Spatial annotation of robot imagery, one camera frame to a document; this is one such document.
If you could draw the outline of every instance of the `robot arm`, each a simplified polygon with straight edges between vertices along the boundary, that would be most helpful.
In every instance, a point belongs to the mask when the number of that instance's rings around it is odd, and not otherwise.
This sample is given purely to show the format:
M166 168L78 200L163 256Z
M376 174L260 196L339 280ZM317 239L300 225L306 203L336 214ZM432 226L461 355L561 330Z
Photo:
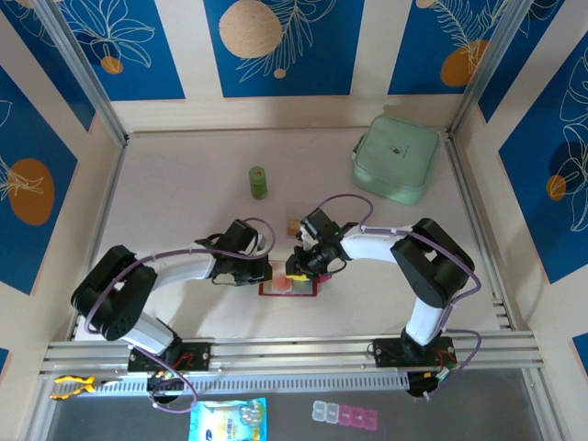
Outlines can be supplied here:
M263 248L265 239L243 220L235 220L223 234L198 240L193 250L249 255ZM87 275L72 296L72 306L84 317L94 307L100 294L125 268L136 263L134 253L123 245L112 247ZM272 278L267 255L258 259L239 259L223 254L194 253L190 261L171 265L159 274L149 266L139 265L114 288L91 319L91 324L108 340L124 340L174 363L180 356L179 336L166 324L142 312L147 298L157 289L185 280L214 279L232 275L235 286L257 284Z
M433 220L422 219L412 230L459 258L474 269L469 256ZM417 296L413 315L402 332L405 361L418 364L441 333L441 321L451 298L465 286L469 276L442 254L430 259L431 248L410 235L394 235L392 229L369 229L347 223L340 228L321 209L300 223L302 246L286 264L287 276L313 279L332 274L329 264L374 259L399 265Z

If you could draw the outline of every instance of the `white table surface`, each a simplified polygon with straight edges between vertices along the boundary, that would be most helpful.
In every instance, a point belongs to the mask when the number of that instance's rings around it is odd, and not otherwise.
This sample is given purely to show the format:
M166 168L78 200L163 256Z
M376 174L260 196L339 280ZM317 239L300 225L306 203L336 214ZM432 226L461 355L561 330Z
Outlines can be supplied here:
M296 244L286 235L289 203L316 204L336 193L355 192L375 204L368 225L400 227L422 217L437 221L472 257L484 282L445 150L428 192L419 204L407 207L351 183L351 151L364 131L224 131L133 138L98 258L120 243L138 256L185 247L224 232L236 218L256 216L276 229L277 246L270 257L286 260ZM268 197L262 201L254 200L249 190L247 171L254 165L263 166L267 174ZM325 211L343 225L359 221L366 208L360 200L340 199ZM157 269L164 262L154 265ZM257 287L215 287L200 280L158 290L144 310L184 338L343 336L399 333L415 299L397 266L362 260L322 285L317 298L260 297ZM448 327L499 330L487 284L459 303ZM77 340L93 338L78 326Z

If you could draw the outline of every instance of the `small green can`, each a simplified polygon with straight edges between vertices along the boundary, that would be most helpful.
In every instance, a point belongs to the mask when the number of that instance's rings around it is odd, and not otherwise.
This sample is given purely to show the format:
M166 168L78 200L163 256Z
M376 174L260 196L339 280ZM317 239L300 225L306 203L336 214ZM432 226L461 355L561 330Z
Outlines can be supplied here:
M249 170L249 185L251 196L261 200L267 196L266 170L263 167L253 167Z

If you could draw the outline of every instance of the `plastic bag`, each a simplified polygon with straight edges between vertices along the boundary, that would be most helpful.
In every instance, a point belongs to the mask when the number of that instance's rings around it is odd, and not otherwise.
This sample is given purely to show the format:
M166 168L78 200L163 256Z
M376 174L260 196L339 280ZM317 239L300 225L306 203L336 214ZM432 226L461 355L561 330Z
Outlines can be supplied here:
M188 441L267 441L267 399L200 401Z

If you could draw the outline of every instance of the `mint green lunch box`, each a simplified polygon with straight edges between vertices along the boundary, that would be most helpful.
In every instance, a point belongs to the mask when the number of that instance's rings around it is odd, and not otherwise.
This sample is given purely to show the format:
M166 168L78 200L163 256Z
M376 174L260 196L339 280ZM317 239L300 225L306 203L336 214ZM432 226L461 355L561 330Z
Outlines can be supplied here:
M434 130L377 117L353 150L353 182L384 198L414 205L429 185L441 142Z

